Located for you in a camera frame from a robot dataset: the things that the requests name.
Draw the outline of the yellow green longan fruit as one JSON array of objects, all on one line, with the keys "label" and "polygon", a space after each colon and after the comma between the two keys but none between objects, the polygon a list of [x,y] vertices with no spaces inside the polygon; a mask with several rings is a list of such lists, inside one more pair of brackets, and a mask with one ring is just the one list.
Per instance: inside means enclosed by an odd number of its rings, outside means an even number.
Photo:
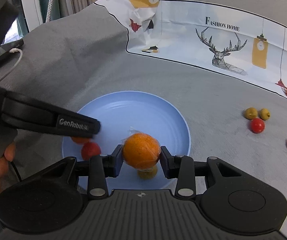
[{"label": "yellow green longan fruit", "polygon": [[244,111],[244,117],[248,120],[253,120],[258,117],[258,111],[254,107],[247,108]]}]

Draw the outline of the black smartphone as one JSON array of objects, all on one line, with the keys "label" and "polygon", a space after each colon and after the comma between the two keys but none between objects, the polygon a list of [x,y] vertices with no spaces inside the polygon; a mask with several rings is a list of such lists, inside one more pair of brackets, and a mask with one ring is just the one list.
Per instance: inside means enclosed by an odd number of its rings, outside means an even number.
[{"label": "black smartphone", "polygon": [[11,49],[20,49],[23,45],[24,41],[22,38],[16,41],[2,44],[0,46],[0,61],[3,61],[10,56]]}]

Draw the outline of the white door frame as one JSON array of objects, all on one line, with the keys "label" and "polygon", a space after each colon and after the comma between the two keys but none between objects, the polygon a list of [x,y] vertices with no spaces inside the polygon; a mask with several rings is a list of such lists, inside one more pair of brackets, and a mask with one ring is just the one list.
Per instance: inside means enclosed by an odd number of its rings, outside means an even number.
[{"label": "white door frame", "polygon": [[39,0],[21,0],[28,31],[43,24]]}]

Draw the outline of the blue plastic plate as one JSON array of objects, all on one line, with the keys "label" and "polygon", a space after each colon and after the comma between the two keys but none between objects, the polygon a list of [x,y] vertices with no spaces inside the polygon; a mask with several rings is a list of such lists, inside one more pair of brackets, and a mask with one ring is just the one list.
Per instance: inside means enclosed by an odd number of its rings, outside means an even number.
[{"label": "blue plastic plate", "polygon": [[[97,119],[101,123],[98,135],[94,136],[103,154],[112,154],[117,145],[134,132],[143,132],[154,137],[161,146],[166,146],[171,155],[190,155],[191,135],[182,114],[168,101],[153,94],[138,91],[110,93],[92,100],[78,113]],[[64,137],[62,156],[81,156],[82,145]],[[152,179],[141,179],[137,171],[123,163],[117,178],[107,178],[108,191],[172,189],[175,179],[163,175],[160,162],[158,172]]]}]

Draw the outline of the red cherry tomato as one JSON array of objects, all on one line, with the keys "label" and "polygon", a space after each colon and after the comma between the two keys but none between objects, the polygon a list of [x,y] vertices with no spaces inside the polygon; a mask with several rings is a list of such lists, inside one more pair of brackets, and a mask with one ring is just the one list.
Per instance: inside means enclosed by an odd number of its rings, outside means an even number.
[{"label": "red cherry tomato", "polygon": [[250,122],[250,129],[253,133],[262,133],[265,129],[265,122],[260,118],[254,118]]},{"label": "red cherry tomato", "polygon": [[91,157],[101,154],[101,148],[95,142],[87,142],[83,145],[81,155],[84,161],[88,161]]}]

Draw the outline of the garment steamer pole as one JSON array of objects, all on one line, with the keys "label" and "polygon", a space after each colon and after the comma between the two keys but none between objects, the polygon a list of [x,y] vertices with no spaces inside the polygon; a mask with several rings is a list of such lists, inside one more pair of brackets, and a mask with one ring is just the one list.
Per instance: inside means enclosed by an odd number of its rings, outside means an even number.
[{"label": "garment steamer pole", "polygon": [[47,13],[46,13],[46,18],[45,18],[46,23],[51,21],[53,4],[54,4],[54,0],[48,0]]}]

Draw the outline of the plastic orange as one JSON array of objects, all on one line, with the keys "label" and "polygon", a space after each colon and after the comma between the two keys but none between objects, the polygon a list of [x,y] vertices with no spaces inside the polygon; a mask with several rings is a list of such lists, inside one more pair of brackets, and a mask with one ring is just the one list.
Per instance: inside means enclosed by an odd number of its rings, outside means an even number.
[{"label": "plastic orange", "polygon": [[122,142],[122,157],[129,166],[137,170],[152,168],[159,161],[161,146],[147,133],[131,130]]}]

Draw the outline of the bare orange kumquat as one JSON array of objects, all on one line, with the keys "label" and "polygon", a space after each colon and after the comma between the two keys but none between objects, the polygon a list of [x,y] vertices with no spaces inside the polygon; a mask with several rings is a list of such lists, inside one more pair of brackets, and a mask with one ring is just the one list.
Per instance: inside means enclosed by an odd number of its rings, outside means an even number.
[{"label": "bare orange kumquat", "polygon": [[75,142],[76,144],[80,144],[80,145],[86,144],[87,142],[90,141],[89,138],[79,138],[79,137],[71,137],[71,140]]}]

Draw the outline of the deer print white cloth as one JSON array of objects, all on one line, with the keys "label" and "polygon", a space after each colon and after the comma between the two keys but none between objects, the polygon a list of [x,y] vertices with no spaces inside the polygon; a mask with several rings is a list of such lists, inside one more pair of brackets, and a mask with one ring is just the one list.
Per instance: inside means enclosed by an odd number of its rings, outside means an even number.
[{"label": "deer print white cloth", "polygon": [[131,54],[224,74],[287,99],[287,27],[190,0],[98,0],[127,31]]}]

